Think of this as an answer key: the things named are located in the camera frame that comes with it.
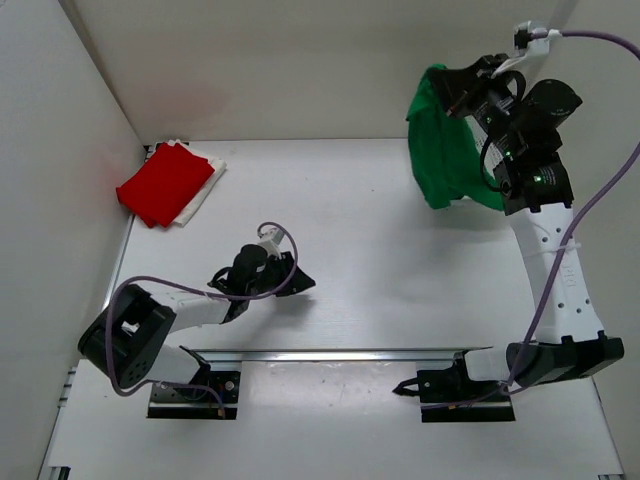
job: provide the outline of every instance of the purple cable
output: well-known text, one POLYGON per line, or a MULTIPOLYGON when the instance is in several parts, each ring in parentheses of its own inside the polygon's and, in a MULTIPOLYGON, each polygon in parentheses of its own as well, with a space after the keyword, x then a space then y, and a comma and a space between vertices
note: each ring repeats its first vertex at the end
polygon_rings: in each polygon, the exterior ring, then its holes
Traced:
MULTIPOLYGON (((629 52, 631 52, 638 60, 640 60, 640 48, 638 48, 635 44, 626 40, 617 35, 613 35, 611 33, 605 32, 597 32, 591 30, 567 30, 564 32, 560 32, 563 37, 584 37, 584 38, 597 38, 600 40, 606 40, 608 42, 615 43, 625 48, 629 52)), ((533 39, 537 38, 546 38, 547 33, 544 34, 534 34, 533 39)), ((558 252, 556 253, 556 258, 553 261, 551 266, 551 270, 549 271, 549 276, 547 277, 547 282, 544 285, 544 289, 542 290, 542 295, 540 296, 540 301, 538 302, 538 306, 533 315, 533 319, 531 320, 531 324, 529 325, 529 329, 522 340, 522 348, 516 355, 516 358, 513 361, 513 366, 511 367, 511 371, 509 372, 509 377, 506 382, 502 382, 502 385, 498 387, 496 390, 482 395, 478 398, 474 398, 472 400, 460 401, 460 402, 450 402, 450 403, 440 403, 436 405, 424 406, 423 409, 435 409, 435 408, 447 408, 447 407, 458 407, 463 405, 472 405, 476 402, 480 402, 498 392, 505 395, 515 395, 516 393, 520 393, 525 391, 528 387, 521 387, 513 391, 508 391, 508 388, 513 385, 515 381, 515 377, 518 374, 522 361, 524 359, 524 353, 527 350, 527 346, 531 343, 533 336, 535 334, 538 325, 540 324, 540 320, 542 318, 542 314, 544 309, 549 301, 549 296, 551 295, 551 289, 553 288, 553 282, 558 275, 558 270, 560 270, 560 264, 562 262, 562 257, 564 256, 565 247, 571 236, 573 235, 574 230, 578 226, 578 224, 582 221, 587 213, 602 200, 607 193, 620 181, 620 179, 629 171, 629 169, 633 166, 635 161, 640 156, 640 142, 636 145, 636 148, 633 150, 628 160, 620 167, 620 170, 611 177, 611 179, 600 189, 598 192, 589 200, 584 207, 582 207, 576 216, 573 218, 573 221, 569 224, 569 227, 565 231, 562 239, 560 240, 560 244, 558 246, 558 252)))
POLYGON ((188 293, 193 293, 195 295, 202 295, 203 297, 214 298, 219 300, 240 300, 240 301, 262 300, 264 298, 275 295, 289 283, 289 281, 293 278, 293 275, 295 274, 296 268, 298 266, 298 246, 296 245, 296 242, 293 236, 289 233, 289 231, 286 228, 284 228, 282 225, 276 222, 264 222, 260 224, 260 226, 258 227, 258 235, 260 235, 260 233, 262 232, 262 229, 266 226, 272 226, 280 229, 282 233, 285 234, 289 242, 291 243, 291 249, 293 250, 293 266, 291 267, 291 271, 289 272, 289 275, 287 275, 287 278, 285 278, 280 285, 278 285, 276 288, 274 288, 269 292, 261 293, 260 295, 247 295, 247 296, 227 295, 224 293, 207 292, 204 290, 198 290, 196 288, 187 287, 179 283, 171 282, 169 280, 164 280, 162 278, 148 276, 148 275, 138 275, 135 277, 128 278, 125 281, 123 281, 118 286, 118 288, 116 288, 116 290, 113 292, 113 295, 111 296, 111 300, 109 301, 109 306, 107 307, 107 319, 106 319, 106 326, 105 326, 106 331, 104 335, 104 343, 105 343, 105 349, 106 349, 107 373, 109 376, 109 380, 111 381, 111 386, 113 387, 113 390, 118 395, 120 395, 121 397, 129 397, 134 393, 136 393, 145 385, 148 385, 149 383, 160 383, 162 385, 166 385, 171 388, 190 388, 193 390, 203 390, 205 392, 209 392, 216 399, 216 402, 218 402, 218 408, 222 414, 222 417, 224 418, 224 404, 222 403, 222 399, 220 398, 220 395, 218 395, 218 392, 216 392, 214 389, 207 387, 205 385, 189 385, 186 383, 162 382, 160 380, 144 380, 139 384, 135 385, 134 387, 132 387, 130 390, 123 390, 122 388, 120 388, 120 385, 118 385, 118 379, 116 378, 116 369, 115 369, 115 363, 113 360, 113 306, 115 305, 116 300, 122 293, 122 290, 124 290, 124 288, 127 285, 130 285, 133 282, 159 283, 160 285, 166 285, 168 287, 176 288, 178 290, 182 290, 188 293))

